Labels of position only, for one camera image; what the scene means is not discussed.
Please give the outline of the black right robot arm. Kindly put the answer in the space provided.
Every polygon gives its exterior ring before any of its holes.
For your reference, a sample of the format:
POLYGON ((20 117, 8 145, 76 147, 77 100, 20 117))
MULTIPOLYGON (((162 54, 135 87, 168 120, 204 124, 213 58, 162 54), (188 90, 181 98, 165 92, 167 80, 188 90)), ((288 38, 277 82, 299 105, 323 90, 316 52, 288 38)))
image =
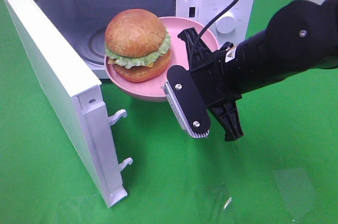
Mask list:
POLYGON ((243 94, 309 69, 337 68, 337 0, 295 0, 281 8, 266 29, 234 45, 210 51, 194 28, 179 35, 189 72, 226 141, 243 135, 236 101, 243 94))

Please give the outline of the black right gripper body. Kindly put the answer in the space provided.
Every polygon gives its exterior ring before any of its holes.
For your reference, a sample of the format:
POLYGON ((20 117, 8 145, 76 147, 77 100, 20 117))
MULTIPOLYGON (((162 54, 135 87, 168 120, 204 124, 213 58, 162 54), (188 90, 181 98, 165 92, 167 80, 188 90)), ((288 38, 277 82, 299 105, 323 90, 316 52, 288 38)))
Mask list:
POLYGON ((224 140, 235 141, 243 136, 236 104, 242 95, 226 85, 222 72, 226 52, 233 44, 227 42, 220 50, 212 52, 197 35, 193 27, 178 34, 185 42, 190 75, 206 108, 224 128, 224 140))

